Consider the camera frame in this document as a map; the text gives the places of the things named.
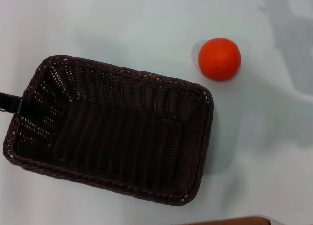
white table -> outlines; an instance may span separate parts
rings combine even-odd
[[[205,40],[241,51],[229,82],[197,68]],[[0,224],[168,225],[262,215],[313,223],[313,0],[0,0],[0,91],[22,95],[67,54],[177,77],[215,101],[213,154],[183,207],[40,176],[0,157]],[[12,115],[0,113],[0,139]]]

